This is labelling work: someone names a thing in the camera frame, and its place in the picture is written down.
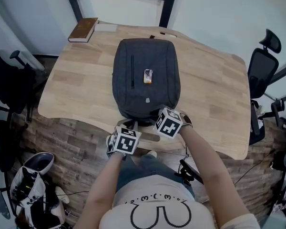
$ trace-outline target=person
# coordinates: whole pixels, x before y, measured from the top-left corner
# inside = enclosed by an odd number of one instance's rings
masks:
[[[221,158],[189,125],[179,131],[222,229],[258,229],[258,222],[239,197]],[[130,156],[112,154],[95,180],[75,229],[216,228],[210,211],[195,202],[183,178],[151,151],[136,166]]]

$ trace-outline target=wooden table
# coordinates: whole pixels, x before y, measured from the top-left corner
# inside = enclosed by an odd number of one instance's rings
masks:
[[[151,35],[175,45],[181,82],[176,109],[190,116],[193,128],[216,151],[244,159],[250,134],[250,94],[244,61],[165,28],[119,25],[117,32],[95,31],[88,43],[68,43],[44,88],[39,114],[83,121],[112,133],[124,119],[112,94],[117,46],[122,39]],[[138,145],[141,148],[167,151],[185,147],[180,135],[173,140],[159,137],[152,126],[139,131],[143,132]]]

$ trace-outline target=dark gray backpack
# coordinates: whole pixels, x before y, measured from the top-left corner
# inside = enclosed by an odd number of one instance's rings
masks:
[[[152,83],[144,83],[145,70],[153,70]],[[180,79],[175,47],[159,39],[125,39],[113,65],[112,91],[122,116],[149,122],[159,109],[175,108]]]

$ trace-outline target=person's arm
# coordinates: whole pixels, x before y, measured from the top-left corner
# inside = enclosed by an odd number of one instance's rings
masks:
[[[213,148],[190,126],[180,130],[199,170],[219,227],[250,212],[239,197],[229,172]]]
[[[112,208],[123,154],[112,154],[93,183],[85,207],[74,229],[97,229],[103,215]]]

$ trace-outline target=backpack zipper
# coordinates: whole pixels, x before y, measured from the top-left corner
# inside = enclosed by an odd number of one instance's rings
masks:
[[[134,59],[133,55],[131,56],[131,66],[132,66],[132,89],[134,88]]]

